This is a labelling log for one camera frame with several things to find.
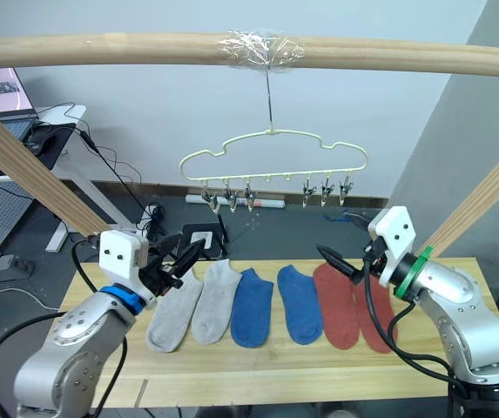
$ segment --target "clothes hanger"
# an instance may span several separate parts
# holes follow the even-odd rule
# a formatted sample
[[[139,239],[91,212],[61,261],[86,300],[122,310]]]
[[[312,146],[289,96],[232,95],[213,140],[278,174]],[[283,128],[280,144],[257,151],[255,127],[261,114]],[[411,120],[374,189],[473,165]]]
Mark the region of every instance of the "clothes hanger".
[[[290,180],[293,176],[299,176],[299,175],[305,175],[307,179],[311,177],[313,174],[326,174],[327,178],[330,178],[332,174],[337,173],[337,172],[344,172],[346,173],[346,176],[349,177],[349,175],[352,172],[358,172],[360,170],[363,170],[368,166],[368,153],[367,151],[356,145],[356,144],[350,144],[348,142],[342,142],[342,141],[337,141],[333,143],[332,145],[325,145],[323,139],[321,136],[311,133],[311,132],[306,132],[306,131],[296,131],[293,129],[275,129],[273,126],[273,111],[272,111],[272,101],[271,101],[271,95],[270,95],[270,82],[268,79],[268,69],[265,71],[266,74],[266,91],[268,93],[268,116],[269,116],[269,122],[270,122],[270,127],[264,131],[260,132],[253,132],[253,133],[247,133],[245,135],[239,135],[238,137],[230,138],[227,141],[222,143],[221,146],[221,151],[220,152],[213,152],[211,150],[205,149],[205,150],[199,150],[197,152],[194,152],[192,154],[189,154],[181,159],[179,162],[179,171],[181,172],[181,175],[188,180],[192,181],[200,181],[201,184],[204,187],[208,187],[208,182],[212,180],[221,180],[225,184],[228,184],[230,180],[232,179],[243,179],[246,181],[246,183],[251,180],[251,179],[264,179],[265,181],[269,182],[271,181],[272,178],[275,177],[283,177],[286,180]],[[262,137],[262,136],[273,136],[273,135],[278,135],[278,134],[291,134],[291,135],[296,135],[296,136],[301,136],[301,137],[306,137],[306,138],[313,138],[316,139],[319,143],[319,147],[324,149],[324,150],[329,150],[332,151],[338,146],[345,146],[347,148],[352,148],[357,150],[363,155],[363,164],[356,166],[356,167],[342,167],[342,168],[334,168],[334,169],[323,169],[323,170],[305,170],[305,171],[297,171],[297,172],[262,172],[262,173],[257,173],[257,174],[239,174],[239,175],[223,175],[223,176],[211,176],[211,177],[191,177],[188,176],[185,171],[184,171],[184,165],[187,161],[190,159],[196,158],[199,155],[202,154],[208,154],[212,157],[219,158],[227,154],[227,149],[228,146],[239,141],[243,141],[249,138],[257,138],[257,137]]]

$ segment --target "wooden rod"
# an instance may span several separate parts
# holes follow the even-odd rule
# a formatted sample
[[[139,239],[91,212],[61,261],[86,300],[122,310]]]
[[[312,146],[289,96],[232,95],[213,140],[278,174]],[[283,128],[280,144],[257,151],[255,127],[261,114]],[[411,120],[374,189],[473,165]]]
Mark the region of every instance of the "wooden rod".
[[[80,64],[230,64],[227,33],[98,33],[0,39],[0,68]],[[301,68],[421,71],[499,77],[499,48],[428,42],[293,37]],[[277,43],[272,53],[277,52]]]
[[[111,229],[1,124],[0,170],[82,235]]]
[[[499,162],[456,208],[421,249],[432,246],[438,257],[499,200]]]

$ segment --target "orange sock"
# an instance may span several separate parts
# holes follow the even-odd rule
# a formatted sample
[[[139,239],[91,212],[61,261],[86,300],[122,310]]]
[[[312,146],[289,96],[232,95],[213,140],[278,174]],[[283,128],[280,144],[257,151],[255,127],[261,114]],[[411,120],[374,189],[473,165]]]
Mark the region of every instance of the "orange sock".
[[[352,282],[327,263],[315,269],[313,282],[327,339],[336,348],[348,350],[360,337]]]
[[[371,276],[370,281],[374,311],[377,313],[382,329],[387,332],[388,324],[394,318],[394,311],[390,305],[390,293],[387,287],[379,284],[379,280],[376,277]],[[361,282],[358,286],[353,286],[353,289],[355,304],[357,306],[357,318],[365,341],[377,353],[390,353],[390,347],[381,339],[369,316],[368,304],[365,300],[365,285]],[[398,330],[394,327],[394,341],[396,341],[397,337]]]

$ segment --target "gray sock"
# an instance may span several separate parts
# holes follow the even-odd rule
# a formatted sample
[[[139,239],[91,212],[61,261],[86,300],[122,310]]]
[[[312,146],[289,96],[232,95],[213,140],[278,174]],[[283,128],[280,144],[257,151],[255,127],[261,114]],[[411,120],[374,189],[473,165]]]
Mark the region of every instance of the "gray sock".
[[[193,337],[200,344],[213,344],[222,338],[239,279],[241,274],[232,270],[230,260],[215,261],[206,269],[203,293],[192,321]]]
[[[183,286],[172,288],[159,299],[151,324],[146,330],[146,344],[159,353],[175,350],[185,336],[203,284],[189,270],[181,278]]]

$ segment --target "wooden tabletop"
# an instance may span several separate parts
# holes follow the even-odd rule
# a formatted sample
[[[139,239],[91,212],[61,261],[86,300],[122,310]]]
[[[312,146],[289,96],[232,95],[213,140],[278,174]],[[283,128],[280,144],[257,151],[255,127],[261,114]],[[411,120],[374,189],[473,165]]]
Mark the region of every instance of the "wooden tabletop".
[[[480,284],[486,305],[498,315],[485,279],[473,258],[439,259],[470,273]],[[241,272],[253,267],[264,280],[276,284],[277,272],[293,264],[304,274],[312,275],[322,260],[243,260],[232,261]],[[350,260],[356,266],[359,260]],[[208,262],[194,267],[200,280]],[[106,279],[95,263],[83,264],[97,286]],[[78,274],[65,295],[61,308],[68,310],[90,294]],[[391,298],[394,311],[407,304]],[[246,405],[304,401],[345,401],[364,399],[442,396],[444,382],[431,379],[404,364],[395,354],[378,354],[360,335],[358,343],[346,351],[333,347],[323,335],[308,346],[293,342],[287,332],[284,307],[278,287],[274,286],[270,335],[259,348],[236,345],[229,328],[222,340],[210,346],[197,343],[191,329],[174,353],[151,351],[145,343],[145,331],[154,311],[145,310],[127,334],[129,352],[107,407],[170,407],[205,405]],[[401,348],[444,357],[435,326],[420,308],[399,323]],[[106,362],[98,384],[98,402],[118,364],[121,348]],[[442,367],[426,363],[444,373]]]

